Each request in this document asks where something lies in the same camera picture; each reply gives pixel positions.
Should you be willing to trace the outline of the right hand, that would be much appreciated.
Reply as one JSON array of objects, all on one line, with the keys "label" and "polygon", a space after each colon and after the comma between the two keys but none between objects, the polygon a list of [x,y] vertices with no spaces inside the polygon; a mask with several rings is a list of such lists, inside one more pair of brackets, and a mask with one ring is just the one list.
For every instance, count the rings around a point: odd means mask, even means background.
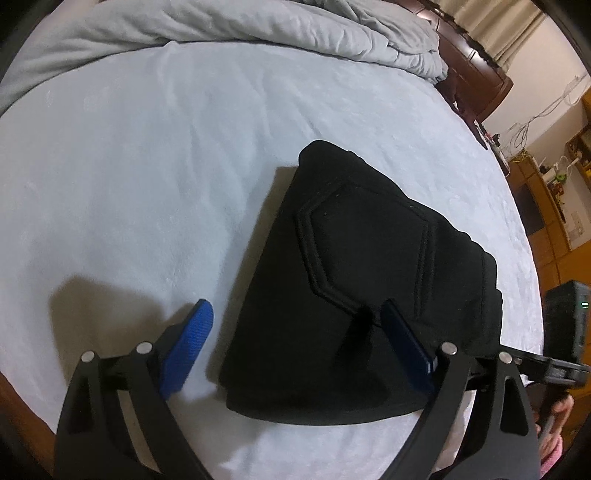
[{"label": "right hand", "polygon": [[545,436],[541,435],[540,415],[537,411],[534,412],[536,431],[539,435],[539,454],[542,461],[550,456],[562,440],[562,430],[572,413],[573,407],[574,399],[570,394],[552,405],[551,416],[554,418],[554,423]]}]

